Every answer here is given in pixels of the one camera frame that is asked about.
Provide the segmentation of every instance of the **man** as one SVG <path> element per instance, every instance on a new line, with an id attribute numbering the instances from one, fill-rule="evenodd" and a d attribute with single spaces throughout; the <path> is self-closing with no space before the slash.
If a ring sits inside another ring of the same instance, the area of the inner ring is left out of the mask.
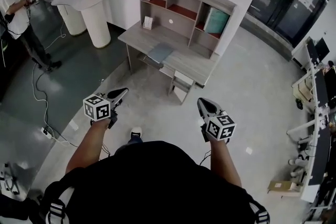
<path id="1" fill-rule="evenodd" d="M 0 11 L 3 18 L 11 18 L 7 24 L 6 35 L 11 35 L 15 40 L 20 40 L 26 47 L 29 55 L 34 62 L 39 64 L 40 68 L 51 71 L 52 68 L 59 68 L 61 62 L 52 62 L 50 55 L 45 53 L 44 47 L 36 37 L 33 28 L 30 25 L 26 6 L 30 4 L 29 0 L 0 0 Z"/>
<path id="2" fill-rule="evenodd" d="M 109 122 L 93 123 L 64 178 L 47 188 L 47 223 L 269 223 L 264 207 L 242 189 L 224 141 L 210 141 L 209 170 L 177 146 L 143 143 L 141 128 L 136 127 L 127 145 L 98 161 Z M 68 193 L 69 186 L 73 193 Z"/>

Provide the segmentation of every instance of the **black pants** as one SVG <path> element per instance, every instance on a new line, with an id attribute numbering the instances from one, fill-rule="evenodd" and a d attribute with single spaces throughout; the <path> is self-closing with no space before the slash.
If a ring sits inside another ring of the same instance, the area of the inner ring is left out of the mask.
<path id="1" fill-rule="evenodd" d="M 31 25 L 19 37 L 19 40 L 25 45 L 29 55 L 35 59 L 44 69 L 49 69 L 51 60 L 47 57 L 44 47 L 35 35 Z"/>

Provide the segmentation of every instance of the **cardboard box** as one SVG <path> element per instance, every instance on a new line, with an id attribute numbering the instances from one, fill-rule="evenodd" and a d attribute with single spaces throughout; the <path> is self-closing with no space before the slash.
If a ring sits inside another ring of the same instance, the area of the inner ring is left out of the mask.
<path id="1" fill-rule="evenodd" d="M 292 181 L 271 181 L 269 183 L 268 190 L 279 192 L 299 192 L 301 191 L 301 186 Z"/>
<path id="2" fill-rule="evenodd" d="M 299 84 L 299 91 L 307 100 L 310 100 L 313 97 L 313 95 L 310 93 L 310 90 L 311 89 L 307 87 L 305 81 L 301 81 L 301 83 Z"/>

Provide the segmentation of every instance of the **backpack strap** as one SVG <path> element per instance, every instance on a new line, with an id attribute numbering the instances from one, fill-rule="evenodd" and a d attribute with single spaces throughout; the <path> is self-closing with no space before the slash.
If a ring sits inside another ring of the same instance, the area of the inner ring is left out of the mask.
<path id="1" fill-rule="evenodd" d="M 76 184 L 85 177 L 84 173 L 84 168 L 76 168 L 46 189 L 40 205 L 40 212 L 45 216 L 46 224 L 69 224 L 66 209 Z"/>
<path id="2" fill-rule="evenodd" d="M 265 207 L 263 207 L 262 205 L 260 205 L 258 202 L 254 200 L 251 200 L 249 203 L 250 203 L 253 213 L 256 216 L 255 224 L 259 224 L 259 223 L 269 224 L 270 217 Z"/>
<path id="3" fill-rule="evenodd" d="M 66 208 L 74 193 L 75 188 L 69 187 L 61 196 L 50 204 L 49 213 L 46 216 L 46 224 L 69 224 Z"/>

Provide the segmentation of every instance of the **white sneaker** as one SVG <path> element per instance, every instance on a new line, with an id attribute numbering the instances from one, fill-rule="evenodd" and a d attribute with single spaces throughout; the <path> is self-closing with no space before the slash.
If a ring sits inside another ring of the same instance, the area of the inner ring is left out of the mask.
<path id="1" fill-rule="evenodd" d="M 142 137 L 142 129 L 141 129 L 141 127 L 134 127 L 131 130 L 131 138 L 132 138 L 133 135 L 137 135 L 139 137 Z"/>

